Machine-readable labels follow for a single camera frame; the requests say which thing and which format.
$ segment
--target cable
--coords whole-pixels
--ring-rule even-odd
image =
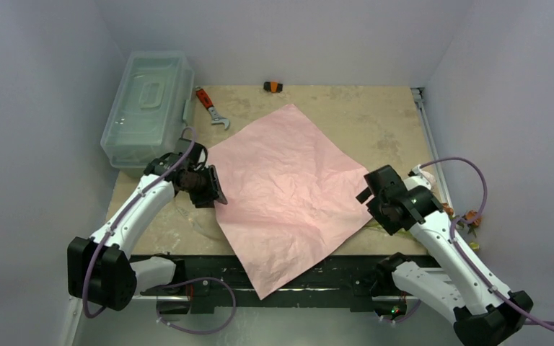
[[[415,313],[415,311],[417,311],[417,309],[419,309],[419,306],[421,306],[421,299],[418,298],[415,305],[413,305],[413,307],[409,311],[407,311],[406,315],[399,319],[395,319],[394,321],[396,321],[396,323],[403,323],[404,321],[408,320]]]
[[[115,220],[113,223],[109,226],[109,230],[105,232],[105,235],[97,245],[97,248],[94,250],[94,253],[92,253],[92,257],[90,258],[90,263],[88,264],[88,268],[86,269],[86,275],[84,276],[84,285],[82,286],[82,310],[84,311],[84,315],[89,318],[93,319],[96,316],[99,316],[104,310],[105,307],[101,306],[100,309],[98,309],[96,312],[92,313],[90,312],[90,309],[88,307],[88,290],[90,286],[90,278],[92,277],[92,270],[94,269],[94,265],[97,262],[97,258],[99,257],[99,253],[101,249],[104,247],[105,243],[107,243],[107,240],[110,236],[115,234],[115,229],[118,227],[118,224],[122,221],[124,216],[131,210],[133,205],[135,205],[143,195],[145,195],[146,192],[148,192],[151,188],[156,186],[159,182],[164,180],[164,178],[171,174],[179,165],[182,164],[182,162],[190,155],[190,152],[192,151],[192,147],[194,147],[194,143],[196,143],[196,131],[194,131],[194,128],[190,126],[186,126],[182,130],[182,137],[186,130],[190,130],[192,132],[192,139],[190,140],[190,145],[188,149],[183,153],[183,155],[173,164],[169,169],[167,169],[166,172],[162,173],[160,177],[157,177],[154,181],[150,182],[142,191],[141,193],[138,193],[135,195],[135,197],[124,207],[122,208],[122,211],[118,214],[118,216],[115,217]]]
[[[494,293],[498,298],[500,298],[502,301],[504,301],[504,303],[508,304],[510,307],[512,307],[515,311],[520,313],[522,316],[525,316],[527,319],[529,319],[529,321],[525,322],[526,325],[538,325],[538,326],[541,326],[543,328],[549,329],[551,332],[554,332],[554,321],[543,321],[541,319],[538,319],[536,316],[533,316],[529,312],[527,312],[524,309],[520,308],[515,303],[510,301],[507,297],[505,297],[505,295],[500,293],[493,286],[491,281],[489,279],[487,279],[487,277],[483,274],[483,272],[481,272],[481,270],[475,265],[475,263],[466,255],[466,253],[464,252],[464,249],[460,246],[460,244],[458,244],[458,241],[455,239],[455,226],[460,221],[463,221],[466,224],[471,224],[471,223],[475,222],[475,220],[477,220],[479,217],[481,217],[481,215],[483,214],[483,209],[485,209],[485,203],[487,202],[487,195],[488,195],[487,182],[485,181],[485,177],[483,176],[483,173],[481,172],[479,167],[477,167],[471,161],[469,161],[467,159],[464,159],[462,157],[454,156],[454,157],[446,157],[444,159],[438,159],[438,160],[435,160],[435,161],[430,161],[426,164],[422,164],[420,166],[420,168],[424,168],[424,167],[427,167],[431,164],[437,164],[437,163],[443,162],[443,161],[463,161],[463,162],[466,162],[473,169],[475,169],[475,171],[477,171],[477,174],[479,174],[479,178],[481,178],[481,183],[483,184],[483,201],[481,202],[481,206],[479,207],[479,211],[478,211],[477,215],[474,218],[472,218],[471,220],[466,220],[463,217],[456,218],[452,221],[451,226],[449,227],[449,237],[451,238],[452,243],[455,246],[455,249],[460,254],[460,256],[462,256],[464,261],[470,266],[470,269],[472,269],[472,271],[474,271],[475,274],[477,274],[477,276],[488,286],[489,290],[492,293]]]
[[[234,292],[232,291],[232,288],[230,288],[230,286],[228,286],[224,281],[218,280],[216,278],[198,278],[198,279],[192,279],[192,280],[184,281],[183,283],[176,283],[174,285],[164,285],[164,286],[160,286],[160,287],[161,288],[177,288],[177,287],[187,285],[189,283],[197,283],[197,282],[205,281],[205,280],[220,283],[221,285],[223,285],[228,290],[228,293],[230,293],[230,298],[232,298],[232,310],[230,311],[230,316],[228,316],[228,319],[226,319],[226,321],[221,326],[219,326],[217,328],[214,328],[214,329],[210,329],[210,330],[192,330],[192,329],[187,329],[187,328],[184,328],[184,327],[180,327],[178,325],[172,324],[171,322],[165,321],[162,318],[162,315],[160,314],[160,311],[158,310],[158,304],[156,304],[156,315],[158,316],[157,322],[160,321],[161,323],[163,323],[167,327],[171,327],[173,329],[179,330],[180,332],[184,332],[184,333],[188,333],[188,334],[194,334],[194,335],[213,334],[213,333],[217,333],[217,332],[221,331],[222,329],[226,328],[226,326],[234,318],[234,313],[237,312],[237,300],[234,298]]]

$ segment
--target pink paper sheet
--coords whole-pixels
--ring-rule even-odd
[[[368,171],[294,105],[209,149],[228,205],[216,218],[260,299],[356,233],[370,215],[356,200]]]

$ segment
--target container lid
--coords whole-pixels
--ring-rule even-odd
[[[172,113],[181,52],[133,52],[115,96],[103,148],[159,146]]]

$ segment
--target metal frame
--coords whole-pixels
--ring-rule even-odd
[[[434,144],[434,138],[432,137],[432,131],[430,130],[430,124],[428,123],[426,110],[423,108],[423,88],[411,88],[411,93],[413,94],[413,101],[415,102],[415,106],[417,108],[419,121],[421,121],[423,135],[426,137],[426,143],[428,144],[430,155],[432,156],[433,160],[437,160],[440,158],[440,156],[439,153],[436,151],[436,145]],[[443,167],[441,166],[441,164],[435,164],[434,166],[436,169],[436,183],[439,187],[441,200],[444,203],[453,206],[451,196],[449,195],[449,188],[447,187],[447,181],[445,180],[445,175],[443,173]]]
[[[400,301],[403,297],[401,296],[377,296],[373,297],[373,301]],[[407,301],[416,302],[419,298],[415,296],[406,296]],[[188,301],[188,297],[185,296],[134,296],[133,300],[135,301]]]
[[[79,319],[81,317],[82,300],[70,296],[65,312],[65,321],[63,323],[61,338],[58,343],[59,345],[73,346],[77,327],[79,326]]]

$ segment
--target wooden table surface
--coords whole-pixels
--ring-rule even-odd
[[[391,164],[405,176],[416,164],[431,160],[410,89],[405,86],[289,86],[280,94],[261,86],[205,86],[230,129],[211,125],[195,102],[193,124],[198,142],[211,148],[252,121],[289,103],[295,104],[341,151],[368,170]],[[109,207],[111,217],[139,181],[118,175]],[[166,205],[139,239],[134,254],[234,254],[213,209],[195,209],[186,193]],[[381,228],[363,228],[335,254],[425,254],[409,236],[389,236]]]

